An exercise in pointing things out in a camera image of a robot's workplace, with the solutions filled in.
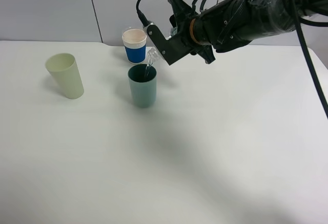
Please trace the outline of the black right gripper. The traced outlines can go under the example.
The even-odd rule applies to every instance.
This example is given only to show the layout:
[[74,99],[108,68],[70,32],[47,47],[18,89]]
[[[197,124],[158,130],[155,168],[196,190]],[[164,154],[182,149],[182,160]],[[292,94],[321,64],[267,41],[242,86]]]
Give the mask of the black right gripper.
[[168,3],[173,11],[170,16],[173,31],[168,39],[168,55],[199,55],[206,64],[215,61],[212,46],[203,44],[201,14],[184,0],[168,0]]

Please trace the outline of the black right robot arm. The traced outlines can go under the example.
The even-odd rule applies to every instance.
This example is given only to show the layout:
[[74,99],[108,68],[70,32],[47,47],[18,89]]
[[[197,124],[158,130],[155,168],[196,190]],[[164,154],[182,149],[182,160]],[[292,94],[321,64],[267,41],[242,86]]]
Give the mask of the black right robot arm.
[[207,64],[214,53],[225,53],[253,40],[292,32],[297,23],[320,26],[309,20],[327,15],[327,0],[225,0],[209,9],[195,2],[169,0],[170,22],[176,33],[162,50],[168,64],[188,54],[201,56]]

